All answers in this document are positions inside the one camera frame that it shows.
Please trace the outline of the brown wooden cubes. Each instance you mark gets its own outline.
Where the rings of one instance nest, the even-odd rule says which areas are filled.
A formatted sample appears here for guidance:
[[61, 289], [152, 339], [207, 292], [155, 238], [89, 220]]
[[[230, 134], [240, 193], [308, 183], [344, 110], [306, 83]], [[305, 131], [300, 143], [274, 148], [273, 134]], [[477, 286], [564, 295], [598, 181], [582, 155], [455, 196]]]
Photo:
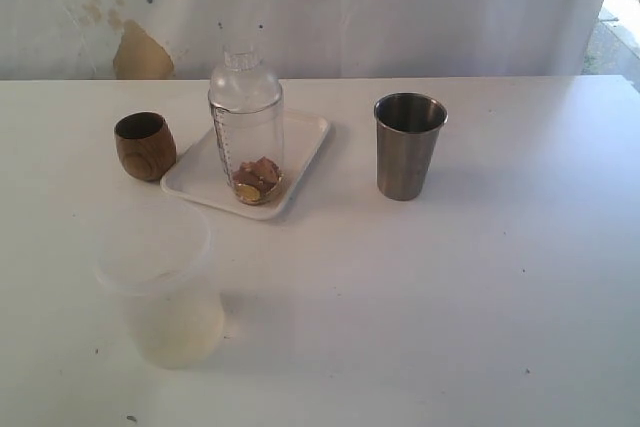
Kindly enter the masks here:
[[257, 161], [242, 162], [232, 174], [235, 183], [254, 187], [261, 194], [270, 192], [281, 178], [280, 168], [267, 157], [261, 157]]

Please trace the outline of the brown wooden cup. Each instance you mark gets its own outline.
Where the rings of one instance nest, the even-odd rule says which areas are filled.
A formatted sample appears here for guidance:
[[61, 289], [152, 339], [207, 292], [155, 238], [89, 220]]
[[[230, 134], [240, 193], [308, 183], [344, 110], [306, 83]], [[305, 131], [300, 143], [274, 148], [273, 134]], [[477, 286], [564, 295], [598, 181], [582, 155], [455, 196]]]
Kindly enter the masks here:
[[114, 127], [119, 161], [131, 177], [154, 182], [176, 163], [177, 148], [165, 118], [155, 112], [137, 112]]

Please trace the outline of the clear plastic shaker cup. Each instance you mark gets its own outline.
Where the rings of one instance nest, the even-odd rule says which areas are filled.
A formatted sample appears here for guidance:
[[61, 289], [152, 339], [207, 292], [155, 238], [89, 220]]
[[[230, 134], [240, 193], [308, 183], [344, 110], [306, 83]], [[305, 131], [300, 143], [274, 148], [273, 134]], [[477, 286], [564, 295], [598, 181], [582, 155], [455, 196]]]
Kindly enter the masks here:
[[[210, 106], [217, 144], [227, 183], [236, 199], [246, 205], [262, 205], [277, 197], [284, 183], [284, 109], [279, 101], [253, 113], [233, 113]], [[268, 193], [261, 194], [259, 203], [242, 202], [236, 195], [232, 174], [242, 162], [267, 157], [281, 170], [281, 181]]]

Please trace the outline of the stainless steel cup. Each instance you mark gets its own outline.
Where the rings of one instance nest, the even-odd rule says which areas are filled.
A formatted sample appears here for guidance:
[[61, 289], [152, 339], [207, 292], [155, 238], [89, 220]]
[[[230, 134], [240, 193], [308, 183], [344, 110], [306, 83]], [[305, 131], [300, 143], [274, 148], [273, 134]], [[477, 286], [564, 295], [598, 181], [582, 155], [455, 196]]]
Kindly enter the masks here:
[[447, 110], [429, 96], [402, 92], [378, 100], [374, 118], [377, 187], [389, 199], [413, 200], [423, 189]]

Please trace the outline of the white rectangular tray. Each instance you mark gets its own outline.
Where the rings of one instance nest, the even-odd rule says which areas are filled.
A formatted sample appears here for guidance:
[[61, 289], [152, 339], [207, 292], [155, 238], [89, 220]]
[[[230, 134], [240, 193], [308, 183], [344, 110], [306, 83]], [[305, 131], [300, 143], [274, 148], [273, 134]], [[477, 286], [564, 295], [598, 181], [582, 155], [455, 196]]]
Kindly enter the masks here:
[[284, 185], [267, 204], [250, 206], [235, 199], [227, 185], [214, 129], [194, 142], [161, 178], [161, 189], [172, 196], [244, 218], [271, 220], [281, 214], [323, 145], [331, 123], [324, 117], [296, 110], [284, 112]]

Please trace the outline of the clear plastic shaker lid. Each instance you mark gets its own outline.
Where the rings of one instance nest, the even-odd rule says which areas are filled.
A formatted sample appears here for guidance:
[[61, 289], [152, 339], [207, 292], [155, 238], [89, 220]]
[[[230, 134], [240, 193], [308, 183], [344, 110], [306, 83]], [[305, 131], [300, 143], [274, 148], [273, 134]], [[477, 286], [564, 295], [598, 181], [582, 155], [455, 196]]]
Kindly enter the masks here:
[[233, 113], [253, 113], [282, 100], [283, 88], [255, 43], [228, 43], [211, 74], [208, 101]]

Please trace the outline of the translucent plastic measuring cup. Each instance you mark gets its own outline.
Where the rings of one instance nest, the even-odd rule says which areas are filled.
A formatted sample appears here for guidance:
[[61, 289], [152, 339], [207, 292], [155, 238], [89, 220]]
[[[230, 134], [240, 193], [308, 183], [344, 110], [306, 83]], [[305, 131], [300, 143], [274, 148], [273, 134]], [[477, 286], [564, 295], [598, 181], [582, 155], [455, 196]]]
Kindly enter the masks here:
[[183, 368], [217, 347], [225, 314], [214, 242], [192, 204], [161, 196], [118, 207], [99, 230], [95, 269], [149, 363]]

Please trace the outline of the gold coin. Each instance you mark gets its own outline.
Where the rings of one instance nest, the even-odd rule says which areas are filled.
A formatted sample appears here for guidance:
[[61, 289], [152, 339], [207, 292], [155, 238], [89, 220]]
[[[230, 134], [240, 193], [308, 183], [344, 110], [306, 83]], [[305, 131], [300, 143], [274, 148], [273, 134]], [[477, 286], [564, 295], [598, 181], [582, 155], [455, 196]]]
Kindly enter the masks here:
[[248, 204], [259, 203], [262, 198], [260, 190], [248, 184], [238, 183], [235, 186], [235, 192], [242, 202]]

